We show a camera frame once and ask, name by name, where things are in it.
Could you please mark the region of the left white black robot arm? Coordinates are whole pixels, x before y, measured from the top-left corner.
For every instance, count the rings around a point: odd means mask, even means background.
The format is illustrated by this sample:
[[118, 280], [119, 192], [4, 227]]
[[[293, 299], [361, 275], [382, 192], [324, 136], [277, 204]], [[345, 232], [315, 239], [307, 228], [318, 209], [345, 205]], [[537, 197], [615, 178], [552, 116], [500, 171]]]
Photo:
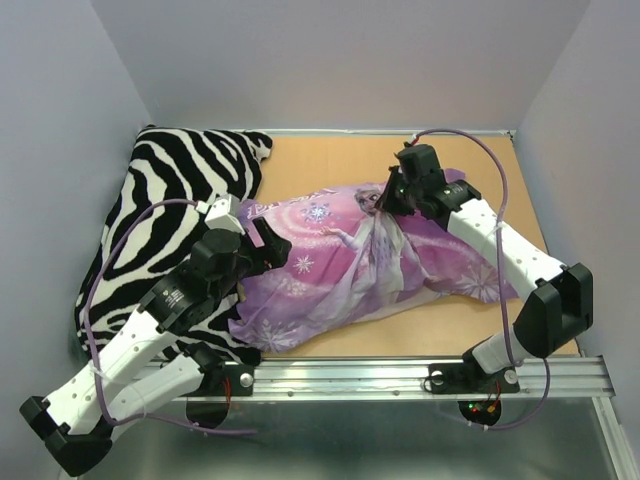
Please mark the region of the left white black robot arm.
[[203, 342], [187, 346], [165, 367], [135, 377], [163, 349], [214, 313], [246, 277], [284, 266], [292, 248], [263, 218], [253, 222], [255, 245], [241, 227], [208, 231], [190, 257], [159, 280], [125, 325], [66, 384], [32, 396], [20, 413], [59, 466], [78, 477], [99, 464], [135, 421], [171, 400], [230, 384], [222, 357]]

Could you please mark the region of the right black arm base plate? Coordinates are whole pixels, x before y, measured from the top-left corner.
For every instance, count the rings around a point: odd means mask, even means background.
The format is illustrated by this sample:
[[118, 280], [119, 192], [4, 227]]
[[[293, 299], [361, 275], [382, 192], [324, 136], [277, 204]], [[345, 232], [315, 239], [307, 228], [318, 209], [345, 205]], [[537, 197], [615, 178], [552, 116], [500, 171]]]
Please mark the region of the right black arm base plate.
[[434, 395], [488, 395], [518, 393], [520, 385], [514, 369], [487, 374], [467, 362], [438, 362], [428, 365], [422, 389]]

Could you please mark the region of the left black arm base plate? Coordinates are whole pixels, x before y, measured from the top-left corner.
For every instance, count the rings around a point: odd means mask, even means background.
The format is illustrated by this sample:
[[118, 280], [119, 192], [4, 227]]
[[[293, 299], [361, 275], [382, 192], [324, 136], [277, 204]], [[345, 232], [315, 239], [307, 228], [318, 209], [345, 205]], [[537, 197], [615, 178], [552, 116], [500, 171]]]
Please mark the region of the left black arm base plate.
[[224, 363], [206, 373], [191, 392], [200, 397], [248, 397], [253, 394], [255, 367], [247, 364]]

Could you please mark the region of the purple pink princess pillowcase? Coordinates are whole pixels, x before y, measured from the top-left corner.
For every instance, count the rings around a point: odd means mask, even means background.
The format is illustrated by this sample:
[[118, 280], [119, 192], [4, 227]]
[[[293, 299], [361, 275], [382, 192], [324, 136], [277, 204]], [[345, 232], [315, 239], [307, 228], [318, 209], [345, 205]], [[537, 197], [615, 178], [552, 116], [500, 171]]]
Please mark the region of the purple pink princess pillowcase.
[[488, 304], [515, 297], [511, 286], [499, 285], [490, 263], [434, 221], [378, 210], [383, 190], [381, 183], [365, 183], [270, 204], [244, 202], [243, 226], [252, 230], [263, 219], [291, 250], [284, 266], [242, 280], [231, 334], [282, 353], [443, 296]]

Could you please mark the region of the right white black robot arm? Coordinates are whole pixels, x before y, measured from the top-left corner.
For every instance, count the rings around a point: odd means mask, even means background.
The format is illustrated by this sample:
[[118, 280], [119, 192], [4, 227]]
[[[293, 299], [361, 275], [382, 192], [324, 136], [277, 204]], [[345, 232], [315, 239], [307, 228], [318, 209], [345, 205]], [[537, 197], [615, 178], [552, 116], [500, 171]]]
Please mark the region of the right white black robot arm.
[[523, 302], [513, 324], [467, 350], [461, 363], [439, 368], [431, 377], [434, 389], [482, 390], [496, 373], [545, 359], [592, 326], [594, 282], [586, 266], [569, 266], [539, 250], [467, 181], [448, 181], [432, 146], [407, 144], [396, 158], [379, 206], [391, 214], [420, 213], [465, 242]]

